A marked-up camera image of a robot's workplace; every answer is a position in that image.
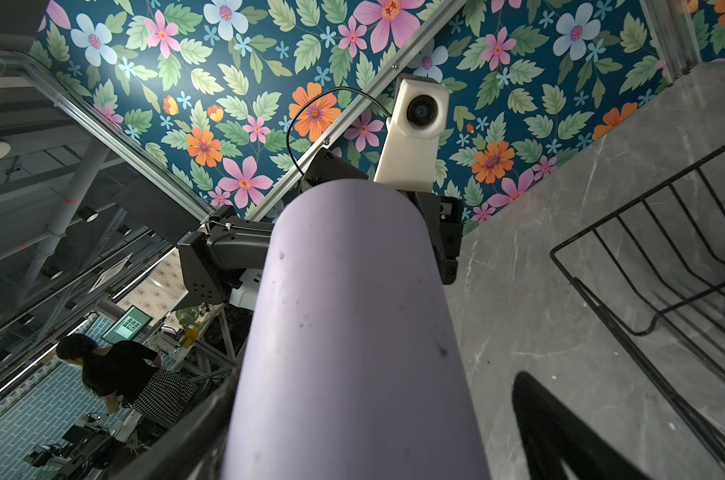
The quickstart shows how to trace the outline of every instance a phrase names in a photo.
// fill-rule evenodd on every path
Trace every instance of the camera lens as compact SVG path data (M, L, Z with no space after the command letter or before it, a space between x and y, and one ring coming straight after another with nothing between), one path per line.
M437 116L437 102L429 95L419 95L408 105L406 118L416 127L426 127Z

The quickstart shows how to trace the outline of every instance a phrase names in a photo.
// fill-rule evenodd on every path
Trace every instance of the black wire rack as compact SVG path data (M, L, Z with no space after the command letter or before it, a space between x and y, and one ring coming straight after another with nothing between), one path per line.
M647 347L642 337L647 336L650 340L651 334L665 330L725 386L725 255L722 253L725 195L719 191L718 181L713 179L715 165L716 172L721 177L725 175L725 145L557 245L550 257L725 471L725 426L715 426L693 405L695 402L684 398L675 387L680 386L679 382L668 379L662 373L663 368L652 359L653 355L647 354L647 348L641 348ZM696 212L691 206L691 190L695 190L696 198L705 199L711 207L704 208L703 213L702 209ZM645 226L638 229L631 224L640 216L646 221ZM722 228L711 228L714 220L719 221ZM649 235L655 235L656 241L648 241ZM634 256L629 255L628 260L626 254L615 253L616 239L611 237L617 236L631 241L625 252L634 245L631 251ZM584 273L582 277L590 279L591 288L571 274L557 255L579 242L583 243L582 248L587 243L593 245L590 255L598 252L605 257L607 270L613 270ZM687 246L691 243L699 245L700 254L691 254L692 250ZM668 268L660 267L659 250L669 252L671 261L677 262L678 272L670 275ZM561 252L561 257L567 256L567 251ZM638 269L645 269L645 277L637 274ZM603 283L628 287L627 293L631 291L636 298L626 298L627 302L636 302L641 309L647 307L647 315L629 315L625 305L614 304L611 309L593 291L605 292L605 285L600 285L601 279ZM617 315L616 310L624 311L625 318Z

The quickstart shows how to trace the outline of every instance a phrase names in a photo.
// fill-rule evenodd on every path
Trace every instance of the black cable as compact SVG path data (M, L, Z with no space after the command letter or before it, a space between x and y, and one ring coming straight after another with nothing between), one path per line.
M299 170L299 173L301 174L301 178L304 178L304 171L301 170L301 168L299 167L299 162L296 160L296 157L293 156L293 150L291 150L291 148L290 148L290 132L293 130L293 124L296 123L296 120L298 120L298 118L301 116L301 113L303 113L304 110L307 110L314 102L318 101L320 98L322 98L322 97L324 97L324 96L326 96L328 94L333 93L334 91L339 91L339 90L352 91L352 92L354 92L354 93L356 93L358 95L362 95L363 97L367 98L369 101L372 101L374 104L376 104L376 106L378 108L380 108L382 112L384 112L385 114L387 114L387 117L391 117L392 116L392 114L390 114L389 111L386 108L384 108L384 106L381 105L379 103L379 101L376 100L372 95L367 94L366 92L364 92L362 90L358 90L358 89L352 88L352 87L334 87L334 88L330 88L329 90L323 91L321 94L317 95L312 100L306 102L306 105L304 105L303 107L301 107L300 110L296 113L296 116L293 117L293 119L291 120L290 126L288 127L288 131L287 131L286 136L285 136L285 145L286 145L286 147L288 147L288 155L290 156L290 159L293 160L293 164L296 165L296 170Z

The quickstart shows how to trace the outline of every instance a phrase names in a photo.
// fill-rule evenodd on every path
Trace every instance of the wire basket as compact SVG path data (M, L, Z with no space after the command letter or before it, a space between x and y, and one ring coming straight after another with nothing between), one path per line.
M725 145L550 256L725 471Z

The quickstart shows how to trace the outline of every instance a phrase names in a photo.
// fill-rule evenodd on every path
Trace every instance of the gray marble surface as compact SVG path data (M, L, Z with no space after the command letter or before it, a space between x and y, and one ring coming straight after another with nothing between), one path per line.
M725 478L549 258L554 246L723 144L725 64L703 64L464 238L459 278L445 293L494 478L529 477L511 408L511 381L521 370L651 478ZM725 160L708 169L725 203ZM681 182L693 215L719 239L713 245L725 250L725 236L717 235L725 224L711 214L713 203L701 182ZM675 217L672 201L661 192L649 204L670 232L685 240L681 249L696 272L713 280L725 275L722 265L702 253L684 217ZM626 218L673 288L700 289L693 277L681 274L673 254L654 248L663 242L645 212L633 210ZM669 302L674 296L643 270L637 249L619 229L609 224L601 230L609 247L656 305ZM564 250L560 258L630 325L650 321L648 308L594 238ZM713 296L701 308L722 320L725 301ZM702 333L722 340L694 311L680 315L699 327L696 332L676 321L697 342L703 342ZM669 329L660 327L638 344L705 416L725 425L724 384ZM720 361L722 344L722 351L703 348Z

